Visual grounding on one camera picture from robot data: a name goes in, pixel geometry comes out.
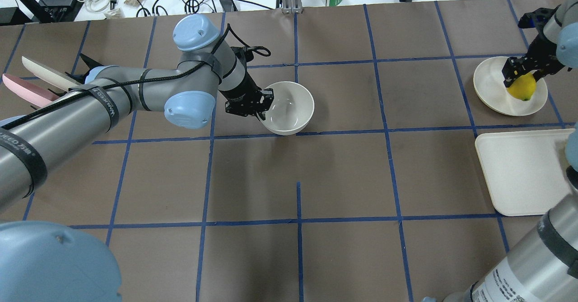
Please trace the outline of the yellow lemon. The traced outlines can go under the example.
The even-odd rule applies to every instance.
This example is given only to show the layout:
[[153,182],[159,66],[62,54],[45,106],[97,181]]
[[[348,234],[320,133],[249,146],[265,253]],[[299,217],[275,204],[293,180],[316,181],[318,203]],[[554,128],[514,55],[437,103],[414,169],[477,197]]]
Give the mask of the yellow lemon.
[[535,94],[537,88],[536,80],[533,74],[529,72],[528,74],[520,76],[512,82],[512,84],[506,89],[508,94],[520,101],[529,101]]

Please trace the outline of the white ceramic bowl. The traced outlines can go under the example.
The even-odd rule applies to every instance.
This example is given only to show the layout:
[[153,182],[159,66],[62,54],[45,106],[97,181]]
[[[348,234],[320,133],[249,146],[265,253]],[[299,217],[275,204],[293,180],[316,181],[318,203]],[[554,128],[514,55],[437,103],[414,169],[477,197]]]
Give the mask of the white ceramic bowl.
[[314,114],[311,92],[301,84],[281,81],[266,87],[273,91],[273,101],[261,123],[273,134],[293,135],[303,130]]

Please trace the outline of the cream round plate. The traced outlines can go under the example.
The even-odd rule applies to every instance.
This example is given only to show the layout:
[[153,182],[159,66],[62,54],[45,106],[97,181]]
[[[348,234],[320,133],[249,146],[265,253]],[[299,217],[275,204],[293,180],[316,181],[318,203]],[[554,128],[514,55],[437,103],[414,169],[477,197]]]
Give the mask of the cream round plate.
[[548,101],[548,88],[544,79],[536,82],[536,90],[528,101],[511,96],[504,86],[502,68],[505,56],[485,59],[475,68],[474,90],[479,99],[495,112],[507,116],[528,116],[540,111]]

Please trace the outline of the cream rectangular tray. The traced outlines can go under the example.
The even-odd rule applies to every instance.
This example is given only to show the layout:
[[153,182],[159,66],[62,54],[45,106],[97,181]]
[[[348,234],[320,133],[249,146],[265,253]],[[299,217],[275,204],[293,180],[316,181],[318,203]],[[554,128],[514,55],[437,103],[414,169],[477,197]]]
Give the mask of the cream rectangular tray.
[[573,129],[481,134],[475,139],[489,195],[504,216],[543,215],[572,187],[565,147]]

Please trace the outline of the pink spatula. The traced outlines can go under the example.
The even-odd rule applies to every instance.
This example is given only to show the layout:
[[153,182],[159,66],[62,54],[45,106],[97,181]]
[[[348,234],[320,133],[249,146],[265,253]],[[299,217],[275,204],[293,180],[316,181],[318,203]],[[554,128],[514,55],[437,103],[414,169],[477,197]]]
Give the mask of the pink spatula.
[[8,90],[38,108],[43,108],[59,99],[58,95],[48,89],[41,88],[14,75],[2,74],[2,82]]

